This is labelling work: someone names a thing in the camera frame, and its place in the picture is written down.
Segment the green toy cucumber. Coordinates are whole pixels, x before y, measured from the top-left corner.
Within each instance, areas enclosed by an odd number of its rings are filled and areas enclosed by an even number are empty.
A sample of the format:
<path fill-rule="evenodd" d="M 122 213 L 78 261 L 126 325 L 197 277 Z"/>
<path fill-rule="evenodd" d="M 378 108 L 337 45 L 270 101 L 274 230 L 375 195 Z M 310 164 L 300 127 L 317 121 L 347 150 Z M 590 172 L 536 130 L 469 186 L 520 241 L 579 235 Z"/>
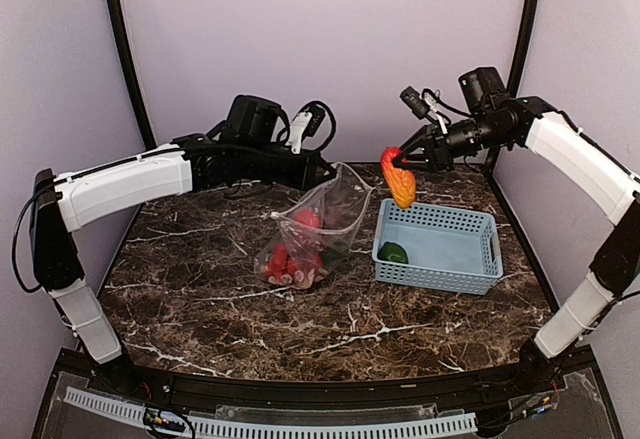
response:
<path fill-rule="evenodd" d="M 348 257 L 349 246 L 345 242 L 336 241 L 324 247 L 319 255 L 324 268 L 329 270 Z"/>

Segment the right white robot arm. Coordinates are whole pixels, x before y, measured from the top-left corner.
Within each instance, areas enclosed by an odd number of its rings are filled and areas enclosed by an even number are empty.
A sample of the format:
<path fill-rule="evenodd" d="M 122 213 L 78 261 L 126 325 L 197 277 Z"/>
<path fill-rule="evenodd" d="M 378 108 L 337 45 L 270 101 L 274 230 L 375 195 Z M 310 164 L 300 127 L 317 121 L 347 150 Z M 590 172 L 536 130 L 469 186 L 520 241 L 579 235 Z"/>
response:
<path fill-rule="evenodd" d="M 494 67 L 459 77 L 467 112 L 451 122 L 451 106 L 430 90 L 405 88 L 400 98 L 418 119 L 427 120 L 400 148 L 392 165 L 408 171 L 449 170 L 457 158 L 492 147 L 519 146 L 547 160 L 603 212 L 613 229 L 596 252 L 585 279 L 552 318 L 521 349 L 510 372 L 521 393 L 534 391 L 559 356 L 627 296 L 639 275 L 639 177 L 621 164 L 569 117 L 543 99 L 517 98 Z"/>

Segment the clear zip top bag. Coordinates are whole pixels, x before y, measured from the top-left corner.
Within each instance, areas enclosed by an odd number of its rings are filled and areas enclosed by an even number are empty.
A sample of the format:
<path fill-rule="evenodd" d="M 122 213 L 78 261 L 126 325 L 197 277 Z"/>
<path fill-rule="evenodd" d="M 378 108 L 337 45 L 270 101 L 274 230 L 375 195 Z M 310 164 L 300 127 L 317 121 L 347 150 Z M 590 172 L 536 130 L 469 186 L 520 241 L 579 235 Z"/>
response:
<path fill-rule="evenodd" d="M 264 259 L 266 249 L 280 241 L 295 259 L 314 258 L 327 245 L 345 242 L 349 254 L 362 225 L 373 193 L 373 188 L 345 163 L 335 163 L 336 177 L 307 192 L 302 198 L 282 212 L 272 214 L 276 234 L 254 257 L 254 274 L 268 282 L 257 272 L 257 262 Z M 297 226 L 293 216 L 301 209 L 311 208 L 323 219 L 321 229 L 305 229 Z"/>

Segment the orange red toy mango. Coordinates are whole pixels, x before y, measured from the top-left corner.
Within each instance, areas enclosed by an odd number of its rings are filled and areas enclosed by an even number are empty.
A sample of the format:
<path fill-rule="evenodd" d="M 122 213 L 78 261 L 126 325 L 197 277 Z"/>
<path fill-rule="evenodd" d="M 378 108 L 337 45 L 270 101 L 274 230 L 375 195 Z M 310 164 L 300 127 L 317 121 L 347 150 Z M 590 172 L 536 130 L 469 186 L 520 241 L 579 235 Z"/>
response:
<path fill-rule="evenodd" d="M 393 165 L 393 159 L 400 153 L 398 147 L 387 147 L 381 154 L 380 165 L 396 205 L 407 209 L 416 199 L 416 179 L 411 171 Z"/>

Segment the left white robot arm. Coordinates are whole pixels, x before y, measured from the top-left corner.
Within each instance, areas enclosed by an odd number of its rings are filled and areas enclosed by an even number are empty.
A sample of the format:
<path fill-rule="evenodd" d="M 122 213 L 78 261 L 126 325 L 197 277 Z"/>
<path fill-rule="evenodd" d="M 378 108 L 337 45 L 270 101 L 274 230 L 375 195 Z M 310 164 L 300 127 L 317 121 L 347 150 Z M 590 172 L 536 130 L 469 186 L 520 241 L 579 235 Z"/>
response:
<path fill-rule="evenodd" d="M 33 195 L 19 214 L 29 222 L 36 280 L 24 291 L 46 291 L 90 358 L 103 365 L 103 380 L 120 395 L 134 394 L 141 386 L 140 371 L 122 358 L 125 347 L 85 282 L 74 232 L 149 201 L 242 181 L 312 189 L 336 175 L 322 157 L 331 138 L 313 149 L 303 146 L 324 122 L 330 125 L 330 135 L 336 134 L 335 115 L 319 100 L 288 117 L 276 102 L 238 95 L 227 118 L 205 134 L 184 135 L 79 172 L 40 171 Z"/>

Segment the red lychee bunch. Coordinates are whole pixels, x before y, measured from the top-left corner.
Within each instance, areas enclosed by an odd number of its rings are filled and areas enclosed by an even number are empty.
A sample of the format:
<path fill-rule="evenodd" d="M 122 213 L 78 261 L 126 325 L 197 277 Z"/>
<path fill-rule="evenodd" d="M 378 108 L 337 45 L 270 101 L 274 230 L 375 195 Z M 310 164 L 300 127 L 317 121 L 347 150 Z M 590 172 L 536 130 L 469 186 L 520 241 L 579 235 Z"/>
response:
<path fill-rule="evenodd" d="M 270 284 L 306 290 L 329 275 L 319 254 L 314 258 L 295 259 L 283 242 L 266 249 L 264 259 L 257 262 L 257 272 Z"/>

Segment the red toy fruit ball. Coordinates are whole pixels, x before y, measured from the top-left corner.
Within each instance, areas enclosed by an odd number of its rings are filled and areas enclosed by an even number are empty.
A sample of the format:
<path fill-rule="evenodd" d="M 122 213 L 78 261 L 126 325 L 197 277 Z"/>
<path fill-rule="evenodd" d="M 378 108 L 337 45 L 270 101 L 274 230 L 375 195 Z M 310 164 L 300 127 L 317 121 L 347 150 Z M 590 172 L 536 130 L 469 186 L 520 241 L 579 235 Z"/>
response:
<path fill-rule="evenodd" d="M 323 227 L 322 217 L 311 208 L 301 209 L 293 216 L 297 226 L 305 229 L 321 229 Z"/>

